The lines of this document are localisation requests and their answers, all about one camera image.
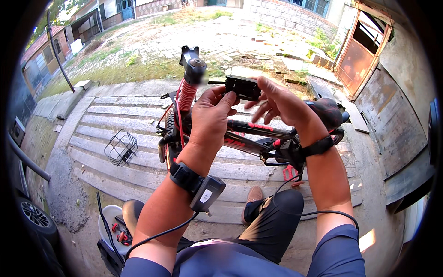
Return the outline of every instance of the rusty metal door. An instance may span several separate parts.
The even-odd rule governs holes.
[[[357,92],[373,60],[374,54],[355,39],[350,39],[349,47],[337,67],[337,73],[351,95]]]
[[[384,179],[411,162],[427,145],[414,109],[381,64],[377,65],[355,105],[374,130]]]

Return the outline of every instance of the person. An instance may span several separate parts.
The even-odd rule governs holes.
[[[253,115],[253,122],[266,112],[265,124],[280,116],[285,124],[296,128],[302,147],[328,136],[316,113],[293,93],[263,76],[257,78],[257,84],[262,90],[259,99],[266,101]],[[223,97],[224,90],[224,86],[210,88],[195,103],[189,142],[176,160],[203,177],[223,145],[227,116],[236,113],[232,106],[239,102],[234,92]],[[248,102],[245,109],[257,103]],[[308,156],[307,169],[317,209],[352,216],[347,174],[337,149]],[[297,214],[303,212],[302,195],[288,189],[262,198],[260,187],[252,187],[242,214],[249,227],[238,238],[192,242],[182,237],[184,226],[136,247],[121,276],[302,276],[278,265],[300,220]],[[193,215],[191,200],[186,190],[166,176],[146,204],[139,205],[135,232],[129,230],[134,234],[133,245],[188,220]],[[316,249],[307,275],[364,276],[357,235],[350,218],[318,214]]]

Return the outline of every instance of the red text on bicycle frame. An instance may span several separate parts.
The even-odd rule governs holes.
[[[238,147],[243,147],[243,146],[245,145],[245,144],[242,143],[242,142],[239,142],[239,141],[237,141],[237,140],[230,139],[230,138],[228,138],[228,137],[225,137],[225,144],[227,144],[228,146],[229,146],[229,144],[230,144],[230,145],[232,145],[232,146],[238,146]]]
[[[268,130],[271,130],[271,131],[273,130],[272,127],[270,127],[270,126],[258,125],[258,124],[254,124],[254,123],[252,123],[252,122],[249,122],[248,125],[249,125],[251,128],[268,129]]]

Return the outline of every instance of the metal wire basket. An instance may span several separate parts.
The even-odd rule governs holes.
[[[114,166],[124,166],[137,151],[137,139],[121,129],[105,146],[105,155]]]

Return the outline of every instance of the black wrist strap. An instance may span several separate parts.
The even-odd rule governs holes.
[[[188,191],[192,196],[197,192],[201,180],[203,179],[203,177],[192,171],[192,169],[182,162],[178,164],[173,162],[169,168],[169,173],[171,174],[169,178],[179,187]]]
[[[326,152],[329,148],[334,146],[334,141],[331,136],[327,136],[322,140],[318,140],[313,144],[300,148],[300,154],[305,158],[312,155],[320,155]]]

